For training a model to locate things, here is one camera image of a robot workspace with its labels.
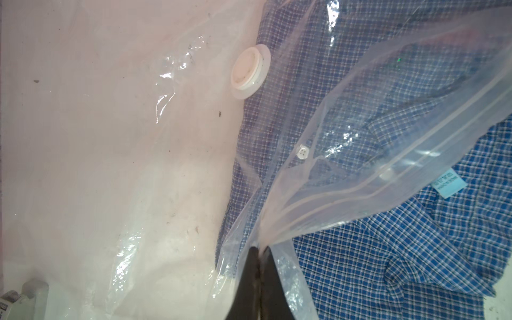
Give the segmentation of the clear plastic vacuum bag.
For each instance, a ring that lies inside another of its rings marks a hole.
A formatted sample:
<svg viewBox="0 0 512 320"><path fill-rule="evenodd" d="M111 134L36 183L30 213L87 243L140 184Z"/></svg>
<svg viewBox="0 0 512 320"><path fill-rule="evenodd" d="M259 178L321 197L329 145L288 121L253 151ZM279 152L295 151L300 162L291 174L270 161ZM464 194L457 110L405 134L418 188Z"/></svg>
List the clear plastic vacuum bag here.
<svg viewBox="0 0 512 320"><path fill-rule="evenodd" d="M266 2L2 2L5 289L45 281L47 319L220 319L230 74Z"/></svg>

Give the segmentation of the blue checked shirt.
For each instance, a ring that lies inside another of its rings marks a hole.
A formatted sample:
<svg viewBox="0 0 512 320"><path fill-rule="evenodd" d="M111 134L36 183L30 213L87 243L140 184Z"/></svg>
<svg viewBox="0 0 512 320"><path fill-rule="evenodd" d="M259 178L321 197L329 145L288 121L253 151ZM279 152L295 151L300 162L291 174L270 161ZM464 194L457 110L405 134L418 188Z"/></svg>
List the blue checked shirt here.
<svg viewBox="0 0 512 320"><path fill-rule="evenodd" d="M267 1L207 311L270 249L296 319L482 319L511 256L511 2Z"/></svg>

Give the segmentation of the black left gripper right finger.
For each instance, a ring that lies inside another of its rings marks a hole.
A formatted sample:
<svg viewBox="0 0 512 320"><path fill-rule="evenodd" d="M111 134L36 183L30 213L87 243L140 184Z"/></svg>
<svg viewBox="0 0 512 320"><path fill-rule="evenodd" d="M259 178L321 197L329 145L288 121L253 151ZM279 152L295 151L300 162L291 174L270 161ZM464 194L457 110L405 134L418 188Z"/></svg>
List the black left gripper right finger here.
<svg viewBox="0 0 512 320"><path fill-rule="evenodd" d="M261 319L294 320L270 247L261 258Z"/></svg>

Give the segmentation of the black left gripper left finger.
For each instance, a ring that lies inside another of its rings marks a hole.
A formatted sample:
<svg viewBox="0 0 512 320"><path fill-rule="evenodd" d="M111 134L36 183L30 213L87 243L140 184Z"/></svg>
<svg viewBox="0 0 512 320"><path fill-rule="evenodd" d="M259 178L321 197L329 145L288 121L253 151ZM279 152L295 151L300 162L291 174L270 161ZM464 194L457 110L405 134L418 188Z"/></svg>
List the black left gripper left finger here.
<svg viewBox="0 0 512 320"><path fill-rule="evenodd" d="M248 251L233 304L225 320L257 320L261 309L259 250Z"/></svg>

